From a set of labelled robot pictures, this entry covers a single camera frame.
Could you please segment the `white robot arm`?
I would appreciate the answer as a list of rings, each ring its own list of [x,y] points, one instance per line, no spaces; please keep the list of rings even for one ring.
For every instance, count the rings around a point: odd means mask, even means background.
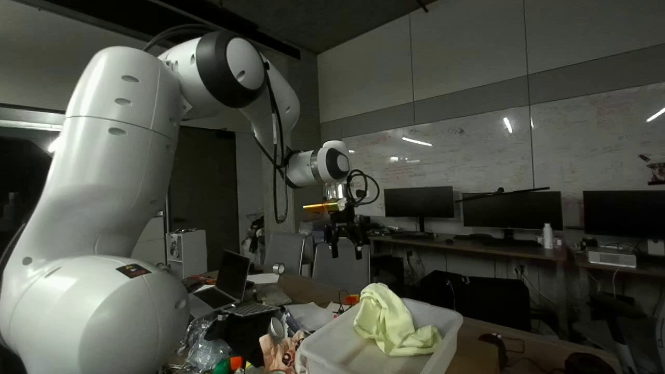
[[[3,258],[3,345],[28,374],[156,374],[176,352],[189,294],[133,248],[165,206],[181,124],[228,109],[252,132],[300,122],[290,82],[237,33],[94,54]]]

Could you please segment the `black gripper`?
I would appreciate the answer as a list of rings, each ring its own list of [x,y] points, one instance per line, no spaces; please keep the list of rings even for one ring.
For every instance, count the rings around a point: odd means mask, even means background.
[[[356,261],[363,258],[363,246],[369,246],[370,221],[359,216],[354,209],[333,213],[325,225],[325,241],[330,256],[338,258],[338,239],[347,237],[356,246]]]

